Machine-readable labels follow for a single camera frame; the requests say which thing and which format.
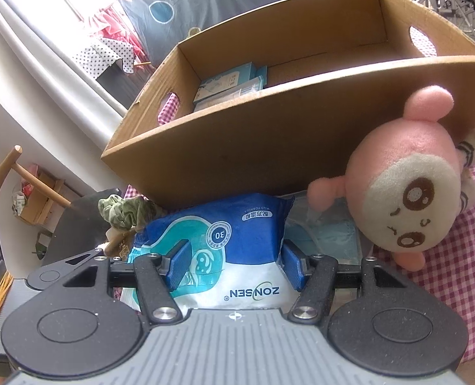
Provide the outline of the brown cardboard box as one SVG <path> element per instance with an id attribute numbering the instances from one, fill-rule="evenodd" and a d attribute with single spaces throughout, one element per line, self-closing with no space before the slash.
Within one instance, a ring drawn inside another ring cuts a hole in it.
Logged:
<path id="1" fill-rule="evenodd" d="M 341 175 L 375 127 L 437 84 L 475 128 L 475 42 L 412 0 L 283 0 L 179 43 L 103 151 L 168 210 Z"/>

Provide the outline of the blue wet wipes pack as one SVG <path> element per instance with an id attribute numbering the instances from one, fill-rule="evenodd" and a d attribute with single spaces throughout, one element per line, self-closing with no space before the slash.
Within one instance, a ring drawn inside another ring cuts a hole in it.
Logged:
<path id="1" fill-rule="evenodd" d="M 191 309 L 288 310 L 298 296 L 281 263 L 284 226 L 292 199 L 263 194 L 224 198 L 149 223 L 136 234 L 128 257 L 167 255 L 190 243 L 180 257 L 171 296 Z"/>

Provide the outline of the green white crumpled cloth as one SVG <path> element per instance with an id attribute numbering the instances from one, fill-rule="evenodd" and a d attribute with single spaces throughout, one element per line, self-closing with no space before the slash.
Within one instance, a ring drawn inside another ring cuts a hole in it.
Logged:
<path id="1" fill-rule="evenodd" d="M 167 212 L 143 196 L 122 198 L 112 194 L 98 201 L 98 211 L 112 228 L 141 232 L 152 221 L 165 217 Z"/>

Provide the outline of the wooden chair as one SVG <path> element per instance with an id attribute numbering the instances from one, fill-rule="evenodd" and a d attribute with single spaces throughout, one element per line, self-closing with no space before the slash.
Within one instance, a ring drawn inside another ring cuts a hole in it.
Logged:
<path id="1" fill-rule="evenodd" d="M 0 190 L 11 171 L 19 175 L 10 196 L 13 213 L 24 223 L 44 226 L 54 204 L 63 209 L 71 206 L 70 200 L 60 194 L 64 180 L 44 171 L 33 174 L 17 162 L 21 154 L 22 147 L 15 145 L 0 163 Z"/>

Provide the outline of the blue face mask pack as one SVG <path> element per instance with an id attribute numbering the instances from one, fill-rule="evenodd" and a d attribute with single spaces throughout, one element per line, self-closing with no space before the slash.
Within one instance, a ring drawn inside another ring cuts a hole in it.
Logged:
<path id="1" fill-rule="evenodd" d="M 328 210 L 316 212 L 309 207 L 305 193 L 294 196 L 284 239 L 306 255 L 329 255 L 341 264 L 358 265 L 373 249 L 357 228 L 345 199 L 337 199 Z"/>

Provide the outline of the blue bandage box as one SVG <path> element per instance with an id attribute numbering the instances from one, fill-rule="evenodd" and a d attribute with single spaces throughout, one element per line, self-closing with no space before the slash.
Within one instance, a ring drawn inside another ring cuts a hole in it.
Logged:
<path id="1" fill-rule="evenodd" d="M 255 78 L 259 78 L 259 82 L 263 87 L 268 81 L 268 66 L 264 65 L 257 68 L 254 63 L 248 62 L 215 74 L 215 76 L 206 78 L 200 83 L 193 103 L 197 105 L 197 103 L 218 96 L 226 90 L 232 90 L 239 85 L 253 81 Z"/>

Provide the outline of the white curtain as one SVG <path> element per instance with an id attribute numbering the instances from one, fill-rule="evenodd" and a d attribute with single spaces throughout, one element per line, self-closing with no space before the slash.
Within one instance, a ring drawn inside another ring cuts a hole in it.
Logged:
<path id="1" fill-rule="evenodd" d="M 104 149 L 127 109 L 0 0 L 0 33 L 23 67 L 91 142 Z"/>

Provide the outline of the pink checkered tablecloth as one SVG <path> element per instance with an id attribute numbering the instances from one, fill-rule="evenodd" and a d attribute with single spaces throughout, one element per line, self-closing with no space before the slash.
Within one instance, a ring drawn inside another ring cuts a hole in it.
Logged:
<path id="1" fill-rule="evenodd" d="M 444 128 L 459 138 L 475 128 L 475 61 L 419 58 L 355 68 L 281 85 L 259 96 L 191 113 L 139 136 L 127 170 L 168 210 L 252 191 L 288 194 L 320 176 L 339 176 L 366 134 L 402 115 L 410 95 L 430 84 L 455 100 Z M 467 360 L 475 359 L 475 211 L 459 218 L 413 280 L 466 321 Z"/>

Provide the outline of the pink plush monkey toy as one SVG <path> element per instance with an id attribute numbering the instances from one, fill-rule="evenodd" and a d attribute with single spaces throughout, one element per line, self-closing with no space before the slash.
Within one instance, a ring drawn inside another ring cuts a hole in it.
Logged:
<path id="1" fill-rule="evenodd" d="M 453 106 L 452 95 L 440 86 L 414 92 L 402 117 L 359 143 L 343 175 L 309 184 L 310 207 L 323 212 L 345 199 L 357 228 L 373 244 L 403 269 L 421 270 L 424 251 L 475 205 L 475 129 L 453 142 L 439 123 Z"/>

